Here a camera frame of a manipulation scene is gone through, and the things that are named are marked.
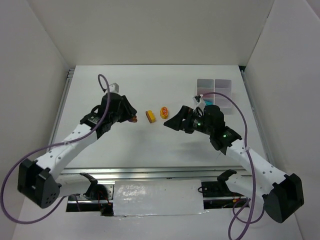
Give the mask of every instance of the robotic arm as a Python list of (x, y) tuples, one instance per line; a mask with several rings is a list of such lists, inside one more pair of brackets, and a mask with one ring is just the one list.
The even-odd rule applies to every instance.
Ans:
[[(287, 175), (257, 154), (250, 147), (245, 148), (241, 136), (226, 126), (224, 114), (216, 105), (205, 106), (201, 96), (194, 98), (195, 109), (182, 106), (180, 111), (164, 123), (173, 130), (187, 134), (198, 131), (209, 135), (212, 146), (237, 162), (251, 173), (248, 154), (252, 157), (256, 174), (257, 200), (263, 203), (267, 214), (276, 222), (284, 222), (304, 204), (301, 179), (296, 174)], [(228, 170), (218, 177), (218, 182), (228, 190), (250, 198), (252, 178), (242, 177), (234, 170)]]
[[(52, 148), (35, 161), (25, 159), (19, 165), (18, 191), (36, 203), (42, 209), (49, 207), (62, 196), (85, 193), (87, 196), (97, 192), (101, 186), (87, 173), (59, 176), (62, 170), (86, 147), (93, 144), (116, 123), (125, 121), (137, 122), (137, 111), (130, 105), (126, 96), (120, 96), (119, 86), (109, 86), (110, 93), (103, 96), (101, 104), (95, 106), (84, 116), (80, 124), (64, 139), (64, 145)], [(108, 112), (101, 125), (89, 136), (87, 135), (100, 122), (110, 98)]]

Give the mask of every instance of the orange toy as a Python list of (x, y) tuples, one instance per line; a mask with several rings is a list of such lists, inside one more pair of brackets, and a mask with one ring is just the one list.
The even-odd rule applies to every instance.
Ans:
[(169, 116), (169, 111), (168, 108), (166, 108), (165, 106), (163, 106), (160, 110), (160, 117), (163, 119), (167, 119)]

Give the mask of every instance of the teal object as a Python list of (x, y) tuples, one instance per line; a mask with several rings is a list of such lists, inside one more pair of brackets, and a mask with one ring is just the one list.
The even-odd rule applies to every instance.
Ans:
[(213, 105), (213, 103), (212, 103), (212, 102), (210, 102), (210, 101), (206, 101), (206, 100), (204, 100), (204, 102), (205, 102), (205, 105)]

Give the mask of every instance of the white table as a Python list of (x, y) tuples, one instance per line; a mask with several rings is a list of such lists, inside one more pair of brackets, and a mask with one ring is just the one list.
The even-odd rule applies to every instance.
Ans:
[[(248, 143), (264, 155), (262, 142), (238, 66), (230, 65), (103, 65), (77, 66), (66, 96), (63, 112), (56, 126), (54, 141), (59, 142), (73, 131), (84, 115), (100, 104), (97, 75), (109, 83), (118, 83), (138, 111), (138, 123), (116, 123), (97, 142), (85, 149), (68, 168), (153, 168), (215, 167), (228, 169), (238, 164), (210, 144), (209, 136), (186, 134), (163, 126), (160, 108), (166, 106), (174, 116), (182, 105), (194, 107), (192, 97), (197, 79), (232, 80), (232, 99), (243, 111), (248, 123)], [(145, 111), (152, 110), (157, 121), (150, 124)], [(244, 124), (233, 107), (225, 115), (226, 124), (244, 135)]]

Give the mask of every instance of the yellow toy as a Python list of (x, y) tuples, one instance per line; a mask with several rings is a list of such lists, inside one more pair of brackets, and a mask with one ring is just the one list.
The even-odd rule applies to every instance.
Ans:
[(160, 110), (160, 116), (163, 118), (163, 119), (167, 119), (168, 116), (169, 116), (169, 111), (168, 111), (168, 108), (166, 108), (165, 106), (163, 106)]
[(149, 123), (154, 123), (156, 121), (156, 117), (151, 110), (145, 111), (145, 115), (149, 120)]

